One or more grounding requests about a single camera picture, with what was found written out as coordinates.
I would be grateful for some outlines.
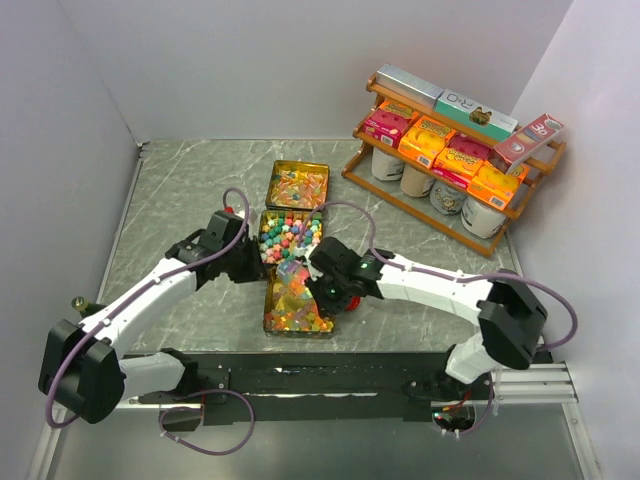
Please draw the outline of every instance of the orange box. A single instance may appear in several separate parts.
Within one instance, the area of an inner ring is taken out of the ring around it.
[[[471,179],[467,191],[498,210],[504,210],[529,173],[529,167],[526,165],[520,164],[518,167],[523,168],[517,168],[512,172],[513,175],[504,174],[489,162],[484,162],[476,176]]]
[[[471,181],[473,176],[480,170],[480,167],[482,167],[483,162],[484,160],[481,158],[467,155],[453,148],[445,148],[436,158],[433,167],[448,170]]]
[[[417,163],[431,168],[438,154],[456,131],[423,115],[400,140],[398,151]]]

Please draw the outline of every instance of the tabletop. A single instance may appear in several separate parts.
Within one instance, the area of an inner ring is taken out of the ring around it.
[[[146,144],[109,267],[102,303],[109,303],[143,276],[175,242],[206,227],[222,208],[230,186],[243,190],[258,213],[273,162],[323,163],[331,169],[329,200],[350,200],[371,213],[377,226],[375,245],[411,260],[448,270],[480,273],[513,269],[503,239],[491,258],[476,254],[443,233],[345,180],[342,168],[360,146],[354,140],[158,140]],[[229,196],[233,206],[240,201]],[[326,235],[362,254],[368,223],[349,207],[330,207]],[[363,299],[353,312],[336,320],[331,339],[267,336],[262,330],[266,282],[236,285],[225,275],[179,302],[145,332],[133,350],[181,351],[445,351],[465,341],[475,327],[455,315],[402,301]]]

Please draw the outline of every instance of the white backdrop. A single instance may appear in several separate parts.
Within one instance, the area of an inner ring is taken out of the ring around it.
[[[515,224],[528,275],[581,318],[566,358],[605,478],[640,475],[640,110],[636,0],[575,0],[514,110],[569,126],[568,154]],[[549,305],[549,338],[568,329]]]
[[[134,136],[345,138],[393,63],[509,113],[571,0],[59,0]]]
[[[47,334],[95,298],[137,148],[55,2],[3,2],[0,65],[0,476],[18,480]]]

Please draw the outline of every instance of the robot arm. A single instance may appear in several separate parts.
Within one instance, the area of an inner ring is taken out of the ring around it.
[[[221,273],[236,283],[262,280],[266,272],[255,239],[241,240],[218,259],[199,260],[227,247],[238,234],[242,220],[232,213],[216,212],[206,229],[173,245],[153,271],[138,285],[79,325],[62,320],[47,340],[38,387],[48,393],[52,379],[71,349],[100,323],[106,326],[90,339],[61,378],[55,400],[89,423],[104,419],[123,398],[150,392],[186,395],[201,389],[197,364],[175,350],[140,358],[123,359],[137,338],[176,302],[197,291]],[[391,252],[379,251],[395,263],[418,267]],[[166,277],[185,265],[197,265]],[[359,256],[332,237],[308,252],[311,277],[306,286],[322,315],[342,312],[353,296],[371,295],[409,300],[465,318],[480,327],[467,342],[449,353],[442,382],[459,382],[468,389],[478,376],[498,365],[526,369],[535,354],[546,321],[546,311],[528,287],[509,282],[452,282],[386,265],[371,252]],[[442,273],[464,278],[461,272]],[[140,285],[155,285],[132,300]],[[110,316],[123,302],[124,308]]]
[[[547,312],[526,285],[509,280],[445,280],[415,271],[424,265],[400,255],[383,250],[378,253],[406,269],[382,263],[371,251],[361,257],[332,237],[307,253],[311,276],[306,286],[320,314],[339,313],[354,295],[420,303],[462,317],[480,328],[480,332],[451,351],[445,370],[450,377],[470,384],[500,365],[529,368]],[[469,276],[428,268],[449,277]]]

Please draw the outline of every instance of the floor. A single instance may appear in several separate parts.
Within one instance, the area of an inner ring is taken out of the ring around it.
[[[228,186],[242,188],[261,210],[276,159],[329,164],[330,198],[366,206],[378,225],[379,247],[451,270],[513,268],[504,243],[486,259],[344,180],[340,171],[358,146],[354,141],[206,140],[145,146],[103,300],[117,298],[172,243],[205,226]],[[332,208],[327,229],[363,251],[366,224],[359,213]],[[339,319],[332,340],[271,338],[261,330],[264,291],[263,284],[236,286],[220,278],[159,319],[135,349],[443,351],[474,331],[459,318],[430,308],[366,300]],[[582,478],[560,405],[501,406],[497,417],[490,416],[460,442],[440,437],[433,424],[394,419],[258,421],[242,450],[217,458],[160,438],[157,415],[153,408],[125,408],[97,425],[77,422],[62,433],[48,479]],[[246,428],[246,423],[204,427],[188,439],[223,449],[237,443]]]
[[[504,241],[487,259],[342,178],[342,168],[359,145],[353,140],[154,141],[145,145],[103,301],[122,295],[173,243],[206,226],[211,214],[221,208],[227,187],[241,188],[261,212],[273,161],[280,159],[328,164],[329,199],[363,205],[376,221],[375,243],[380,248],[467,273],[513,268]],[[368,225],[359,212],[331,207],[325,225],[328,235],[359,253],[366,250]],[[218,278],[159,319],[134,350],[445,351],[469,338],[475,328],[433,308],[367,298],[355,312],[338,318],[331,340],[267,337],[261,328],[264,306],[260,299],[265,290],[263,282],[235,285],[226,277]]]

